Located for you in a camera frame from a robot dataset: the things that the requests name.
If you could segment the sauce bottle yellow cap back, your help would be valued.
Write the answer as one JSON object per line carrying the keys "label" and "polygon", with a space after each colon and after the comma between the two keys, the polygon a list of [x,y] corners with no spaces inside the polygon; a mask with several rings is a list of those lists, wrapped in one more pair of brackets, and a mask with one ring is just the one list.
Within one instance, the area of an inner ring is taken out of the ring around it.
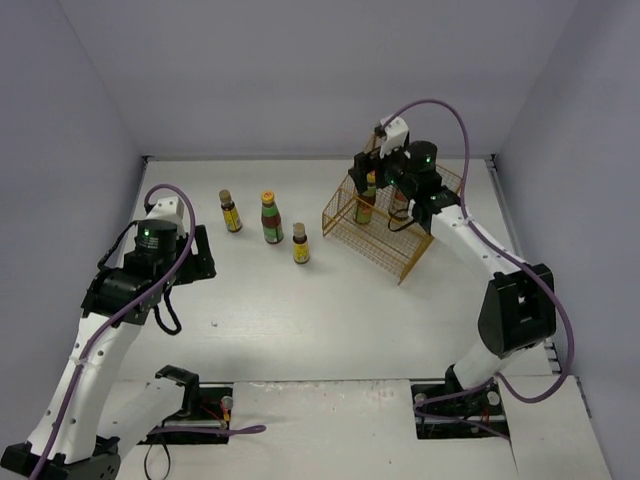
{"label": "sauce bottle yellow cap back", "polygon": [[376,192],[375,172],[371,171],[367,174],[367,188],[358,195],[358,200],[356,201],[354,221],[359,225],[367,225],[371,222],[373,207],[376,203]]}

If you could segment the sauce bottle yellow cap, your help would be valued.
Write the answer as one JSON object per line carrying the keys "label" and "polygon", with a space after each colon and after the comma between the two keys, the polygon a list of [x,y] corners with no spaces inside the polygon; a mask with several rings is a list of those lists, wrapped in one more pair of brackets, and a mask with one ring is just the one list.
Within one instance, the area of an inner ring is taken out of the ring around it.
{"label": "sauce bottle yellow cap", "polygon": [[261,194],[261,222],[264,239],[269,244],[277,244],[283,239],[282,221],[272,190]]}
{"label": "sauce bottle yellow cap", "polygon": [[358,200],[356,201],[354,221],[359,225],[367,225],[371,222],[373,207],[376,203],[376,192],[375,172],[371,171],[367,174],[367,188],[358,195]]}

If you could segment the small yellow label bottle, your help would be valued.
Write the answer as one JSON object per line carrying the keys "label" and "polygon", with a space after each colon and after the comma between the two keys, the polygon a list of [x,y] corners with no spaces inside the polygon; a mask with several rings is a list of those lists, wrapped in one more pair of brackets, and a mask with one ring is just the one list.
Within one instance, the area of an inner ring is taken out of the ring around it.
{"label": "small yellow label bottle", "polygon": [[220,190],[219,200],[227,230],[230,233],[238,233],[242,229],[242,222],[231,193],[227,189]]}
{"label": "small yellow label bottle", "polygon": [[293,224],[293,259],[297,264],[306,264],[310,260],[308,237],[302,222]]}

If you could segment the sauce bottle yellow cap front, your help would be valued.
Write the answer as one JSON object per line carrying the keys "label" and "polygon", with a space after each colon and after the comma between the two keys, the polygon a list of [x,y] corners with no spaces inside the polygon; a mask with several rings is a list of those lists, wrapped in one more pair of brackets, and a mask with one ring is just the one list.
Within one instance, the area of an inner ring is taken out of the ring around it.
{"label": "sauce bottle yellow cap front", "polygon": [[282,221],[272,190],[261,194],[261,222],[264,239],[269,244],[277,244],[283,239]]}

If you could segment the clear bottle black cap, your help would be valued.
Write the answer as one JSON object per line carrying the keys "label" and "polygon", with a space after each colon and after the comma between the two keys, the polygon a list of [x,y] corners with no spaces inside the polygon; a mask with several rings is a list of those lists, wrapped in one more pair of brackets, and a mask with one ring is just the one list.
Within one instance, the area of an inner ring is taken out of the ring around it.
{"label": "clear bottle black cap", "polygon": [[395,220],[404,221],[409,216],[408,209],[409,200],[402,194],[396,185],[393,185],[388,206],[388,214]]}

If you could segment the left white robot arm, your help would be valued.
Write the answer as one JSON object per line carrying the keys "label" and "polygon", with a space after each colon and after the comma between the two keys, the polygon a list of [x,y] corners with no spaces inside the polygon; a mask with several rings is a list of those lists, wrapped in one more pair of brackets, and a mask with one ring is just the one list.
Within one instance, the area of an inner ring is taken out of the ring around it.
{"label": "left white robot arm", "polygon": [[121,363],[160,302],[177,285],[214,278],[205,226],[189,233],[169,220],[142,220],[122,266],[101,267],[81,305],[69,361],[37,427],[8,446],[2,468],[29,479],[113,479],[153,429],[200,406],[197,374],[162,367],[141,394],[104,412]]}

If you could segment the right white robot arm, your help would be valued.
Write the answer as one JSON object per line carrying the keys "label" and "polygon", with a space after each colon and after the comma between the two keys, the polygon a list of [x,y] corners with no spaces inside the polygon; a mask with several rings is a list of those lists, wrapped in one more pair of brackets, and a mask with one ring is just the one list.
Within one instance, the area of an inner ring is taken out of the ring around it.
{"label": "right white robot arm", "polygon": [[478,386],[556,332],[553,275],[543,264],[531,266],[501,245],[489,247],[481,240],[480,235],[492,238],[463,216],[459,195],[436,169],[436,154],[428,141],[411,142],[384,157],[378,149],[359,152],[348,174],[360,194],[369,187],[369,175],[378,189],[399,190],[409,201],[410,222],[451,249],[486,283],[477,340],[447,369],[442,388],[445,405],[464,412],[477,402]]}

